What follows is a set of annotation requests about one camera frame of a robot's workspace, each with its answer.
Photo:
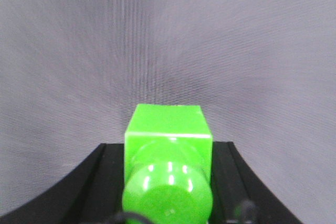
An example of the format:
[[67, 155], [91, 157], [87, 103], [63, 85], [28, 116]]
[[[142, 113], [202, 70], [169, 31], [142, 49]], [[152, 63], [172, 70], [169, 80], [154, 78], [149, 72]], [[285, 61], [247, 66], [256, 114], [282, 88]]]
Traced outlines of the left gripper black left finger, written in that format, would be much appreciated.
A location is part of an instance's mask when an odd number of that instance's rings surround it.
[[47, 191], [1, 223], [103, 223], [121, 211], [123, 144], [100, 144]]

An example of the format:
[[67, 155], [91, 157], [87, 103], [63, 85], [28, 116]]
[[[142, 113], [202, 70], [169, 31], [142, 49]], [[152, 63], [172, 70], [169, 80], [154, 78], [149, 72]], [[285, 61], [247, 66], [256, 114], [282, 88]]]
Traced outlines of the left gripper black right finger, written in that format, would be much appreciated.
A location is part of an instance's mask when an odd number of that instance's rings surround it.
[[233, 142], [214, 142], [210, 223], [300, 223], [248, 166]]

